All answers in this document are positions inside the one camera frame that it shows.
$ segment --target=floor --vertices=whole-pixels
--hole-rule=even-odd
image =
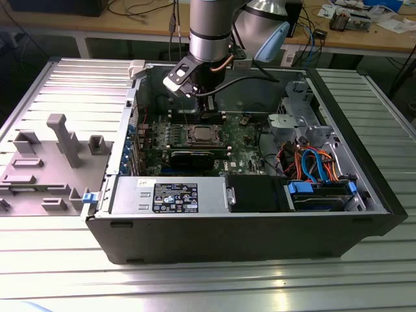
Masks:
[[[73,38],[54,36],[34,36],[33,38],[50,56],[79,57]],[[19,47],[15,50],[6,46],[0,52],[0,124],[3,124],[13,111],[47,61],[26,36],[22,36],[18,44]],[[129,43],[125,40],[89,39],[88,46],[92,57],[95,59],[168,60],[168,46],[162,42]],[[283,53],[276,58],[275,62],[272,63],[273,66],[278,66],[282,55]],[[178,57],[177,51],[174,51],[172,58],[178,59]],[[314,61],[308,64],[307,67],[327,68],[331,59],[331,54],[323,53],[318,60],[318,64]],[[349,60],[350,56],[341,56],[332,66],[343,68]],[[398,69],[383,57],[364,57],[357,68],[365,70],[384,92],[389,90],[398,72]],[[410,102],[416,100],[415,85],[416,77],[413,76],[408,79],[393,99],[393,103],[409,121],[414,119],[407,106]]]

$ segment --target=power supply label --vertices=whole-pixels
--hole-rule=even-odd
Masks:
[[[153,192],[154,213],[197,213],[196,183],[156,183]]]

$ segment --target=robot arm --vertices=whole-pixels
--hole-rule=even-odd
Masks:
[[[163,83],[169,90],[177,96],[185,94],[187,97],[192,97],[196,94],[211,92],[224,81],[226,64],[232,59],[229,43],[233,19],[236,11],[246,2],[246,0],[191,0],[190,54],[184,57],[164,78]],[[272,8],[283,5],[284,9],[282,0],[253,0],[247,4],[247,7],[254,12],[250,14],[253,18],[244,19],[259,32],[259,36],[253,37],[266,39],[261,42],[263,44],[261,51],[262,55],[268,51],[269,56],[270,51],[278,51],[289,30],[287,22],[282,24],[281,21],[274,19],[270,22],[270,17],[274,17],[275,14],[262,11],[270,5]],[[237,24],[245,26],[246,21],[237,20]],[[284,30],[277,34],[281,40],[276,41],[276,29],[280,29],[282,25],[285,26]],[[215,95],[198,96],[200,111],[217,111],[214,98]]]

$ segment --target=blue latch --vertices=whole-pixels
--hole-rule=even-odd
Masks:
[[[292,182],[288,185],[289,192],[294,193],[313,193],[312,184],[309,182]]]
[[[99,200],[99,192],[85,193],[83,203],[97,203]]]
[[[348,186],[350,187],[350,190],[353,194],[355,194],[357,192],[357,187],[356,187],[356,184],[354,182],[349,182]]]

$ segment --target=wooden desk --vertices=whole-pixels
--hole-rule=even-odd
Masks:
[[[145,3],[147,0],[126,0],[128,5]],[[311,21],[317,28],[328,32],[325,46],[322,49],[329,53],[346,53],[356,55],[374,55],[405,57],[413,48],[416,36],[410,32],[396,34],[378,25],[372,25],[369,32],[345,31],[336,32],[329,29],[329,19],[317,16],[319,6],[325,0],[308,0],[306,10]],[[143,6],[135,12],[150,10],[167,5],[168,0],[156,0],[151,5]],[[81,57],[89,58],[86,38],[108,38],[122,40],[144,40],[167,42],[169,39],[168,23],[172,7],[162,8],[147,14],[145,22],[140,22],[126,16],[117,16],[104,10],[98,18],[65,14],[43,14],[30,12],[13,12],[7,5],[13,18],[30,33],[53,34],[72,36],[75,38]],[[112,5],[116,12],[124,13],[123,1],[119,0]],[[189,42],[189,5],[180,5],[181,34],[183,42]],[[416,9],[404,7],[401,14],[416,14]],[[18,32],[18,28],[0,10],[0,26],[3,31]],[[303,49],[307,44],[301,27],[297,27],[293,38],[287,38],[283,49],[286,50],[283,65],[288,65],[287,59],[293,53]]]

